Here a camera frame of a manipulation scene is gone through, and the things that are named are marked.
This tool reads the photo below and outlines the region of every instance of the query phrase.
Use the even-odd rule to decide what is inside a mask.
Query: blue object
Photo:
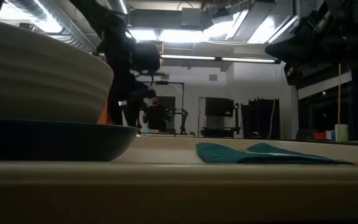
[[[212,164],[346,164],[322,156],[303,154],[259,143],[245,152],[214,143],[197,144],[197,155],[206,163]]]

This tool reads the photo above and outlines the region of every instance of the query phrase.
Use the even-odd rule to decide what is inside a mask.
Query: green towel
[[[242,152],[214,143],[197,144],[197,155],[206,163],[213,164],[346,164],[322,156],[303,154],[259,143]]]

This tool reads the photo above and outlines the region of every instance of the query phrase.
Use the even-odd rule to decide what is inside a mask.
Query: man
[[[160,132],[167,132],[167,123],[163,119],[165,116],[165,107],[158,103],[157,97],[150,99],[152,106],[144,111],[143,123],[149,123],[149,129],[157,129]]]

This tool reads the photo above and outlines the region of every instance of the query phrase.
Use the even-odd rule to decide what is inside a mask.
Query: white bowl
[[[96,123],[113,77],[88,52],[0,22],[0,118]]]

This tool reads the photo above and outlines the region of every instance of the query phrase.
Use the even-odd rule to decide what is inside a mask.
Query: dark plate
[[[0,160],[111,161],[136,133],[113,125],[0,119]]]

